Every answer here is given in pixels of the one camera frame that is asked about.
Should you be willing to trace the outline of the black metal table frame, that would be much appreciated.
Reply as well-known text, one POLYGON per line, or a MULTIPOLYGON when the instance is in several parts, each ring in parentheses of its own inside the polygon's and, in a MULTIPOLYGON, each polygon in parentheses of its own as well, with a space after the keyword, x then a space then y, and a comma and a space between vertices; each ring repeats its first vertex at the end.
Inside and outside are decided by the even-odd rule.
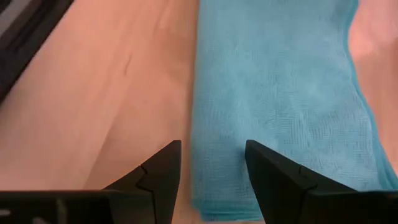
POLYGON ((0 0, 0 104, 74 0, 0 0))

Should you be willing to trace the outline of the blue microfiber towel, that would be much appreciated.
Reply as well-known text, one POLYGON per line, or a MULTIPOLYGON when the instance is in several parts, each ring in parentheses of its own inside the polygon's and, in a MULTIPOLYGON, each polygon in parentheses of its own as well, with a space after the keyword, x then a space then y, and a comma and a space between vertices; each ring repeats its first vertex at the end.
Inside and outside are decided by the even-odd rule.
POLYGON ((192 202, 206 221, 262 219, 253 139, 355 190, 398 189, 348 48, 358 0, 201 0, 192 202))

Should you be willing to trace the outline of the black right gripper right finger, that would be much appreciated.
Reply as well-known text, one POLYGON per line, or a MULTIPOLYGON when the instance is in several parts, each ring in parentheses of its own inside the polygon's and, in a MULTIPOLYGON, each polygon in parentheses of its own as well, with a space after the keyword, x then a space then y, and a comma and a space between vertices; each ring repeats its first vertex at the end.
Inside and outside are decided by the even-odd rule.
POLYGON ((275 152, 246 141, 249 180, 266 224, 327 224, 333 220, 325 196, 355 190, 275 152))

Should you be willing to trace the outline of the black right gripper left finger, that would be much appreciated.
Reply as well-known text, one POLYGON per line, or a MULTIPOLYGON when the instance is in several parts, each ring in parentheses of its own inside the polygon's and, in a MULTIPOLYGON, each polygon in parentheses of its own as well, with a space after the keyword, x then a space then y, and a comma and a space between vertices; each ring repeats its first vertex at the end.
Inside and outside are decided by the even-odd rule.
POLYGON ((105 189, 114 224, 171 224, 181 172, 182 142, 173 140, 105 189))

